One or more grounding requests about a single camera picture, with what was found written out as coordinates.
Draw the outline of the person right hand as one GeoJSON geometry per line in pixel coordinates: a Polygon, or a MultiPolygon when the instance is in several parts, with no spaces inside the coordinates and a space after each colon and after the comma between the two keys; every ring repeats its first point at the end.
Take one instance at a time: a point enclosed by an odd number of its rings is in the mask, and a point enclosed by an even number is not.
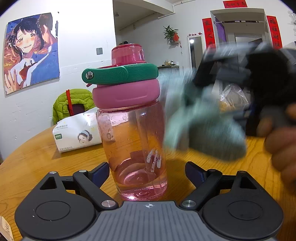
{"type": "Polygon", "coordinates": [[[271,154],[273,168],[280,173],[280,178],[288,192],[295,196],[295,126],[274,128],[272,118],[262,116],[256,133],[257,136],[265,138],[264,148],[271,154]]]}

